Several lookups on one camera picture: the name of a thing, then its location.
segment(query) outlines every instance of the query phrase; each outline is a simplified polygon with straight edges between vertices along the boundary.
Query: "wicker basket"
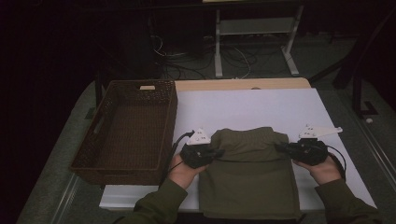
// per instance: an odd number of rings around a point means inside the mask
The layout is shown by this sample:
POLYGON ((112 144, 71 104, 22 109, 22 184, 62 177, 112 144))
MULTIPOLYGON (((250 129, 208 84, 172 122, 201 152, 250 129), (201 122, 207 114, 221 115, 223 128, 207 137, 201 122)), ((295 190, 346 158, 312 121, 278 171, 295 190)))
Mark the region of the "wicker basket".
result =
POLYGON ((70 169, 98 185, 159 185, 177 113, 175 82, 112 81, 70 169))

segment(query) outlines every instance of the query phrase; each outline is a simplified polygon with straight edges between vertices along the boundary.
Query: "white plastic bracket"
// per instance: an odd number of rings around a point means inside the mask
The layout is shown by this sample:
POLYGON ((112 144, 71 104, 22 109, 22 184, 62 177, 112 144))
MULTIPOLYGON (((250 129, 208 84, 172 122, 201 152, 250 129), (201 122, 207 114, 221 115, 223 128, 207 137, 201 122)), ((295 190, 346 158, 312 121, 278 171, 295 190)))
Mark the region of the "white plastic bracket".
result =
POLYGON ((210 143, 210 138, 207 136, 206 132, 199 128, 187 141, 187 145, 192 146, 192 145, 202 145, 202 144, 209 144, 210 143))
POLYGON ((343 129, 338 128, 328 128, 328 127, 318 127, 318 126, 310 126, 306 125, 305 129, 300 133, 300 138, 318 138, 324 135, 332 134, 332 133, 340 133, 343 129))

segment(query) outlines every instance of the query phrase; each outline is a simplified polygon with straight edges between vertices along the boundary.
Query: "long sleeve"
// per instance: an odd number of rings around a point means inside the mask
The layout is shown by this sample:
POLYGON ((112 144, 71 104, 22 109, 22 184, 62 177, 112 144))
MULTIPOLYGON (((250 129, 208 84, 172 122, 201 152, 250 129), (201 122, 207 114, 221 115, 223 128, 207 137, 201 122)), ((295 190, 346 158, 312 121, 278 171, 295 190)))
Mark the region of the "long sleeve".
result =
POLYGON ((316 187, 329 224, 382 223, 378 210, 356 198, 343 179, 316 187))
POLYGON ((170 179, 165 179, 156 192, 137 201, 134 211, 118 224, 126 223, 174 223, 177 211, 187 196, 187 191, 170 179))

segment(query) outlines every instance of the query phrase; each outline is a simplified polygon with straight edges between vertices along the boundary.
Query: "forearm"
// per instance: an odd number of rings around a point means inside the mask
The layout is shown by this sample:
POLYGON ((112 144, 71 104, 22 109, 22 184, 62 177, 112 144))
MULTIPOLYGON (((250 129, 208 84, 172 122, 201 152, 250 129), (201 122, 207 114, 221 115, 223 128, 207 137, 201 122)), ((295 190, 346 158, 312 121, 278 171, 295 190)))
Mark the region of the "forearm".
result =
POLYGON ((140 199, 132 214, 122 219, 126 223, 173 223, 177 211, 187 196, 187 191, 170 179, 166 179, 158 191, 140 199))
POLYGON ((382 223, 376 208, 356 198, 343 179, 316 188, 326 208, 328 223, 382 223))

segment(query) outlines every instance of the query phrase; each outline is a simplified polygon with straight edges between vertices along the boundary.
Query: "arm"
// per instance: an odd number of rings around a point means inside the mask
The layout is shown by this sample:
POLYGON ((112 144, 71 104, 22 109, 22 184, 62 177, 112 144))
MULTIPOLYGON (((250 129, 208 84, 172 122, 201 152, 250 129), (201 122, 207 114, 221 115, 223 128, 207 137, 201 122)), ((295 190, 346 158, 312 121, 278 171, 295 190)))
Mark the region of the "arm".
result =
POLYGON ((152 192, 137 201, 132 214, 119 222, 126 223, 173 223, 177 219, 177 211, 187 196, 186 189, 194 177, 202 172, 205 167, 192 169, 179 155, 171 162, 171 170, 168 177, 158 191, 152 192))
POLYGON ((328 223, 382 223, 376 208, 353 195, 331 157, 316 166, 294 163, 307 169, 319 184, 316 191, 324 203, 328 223))

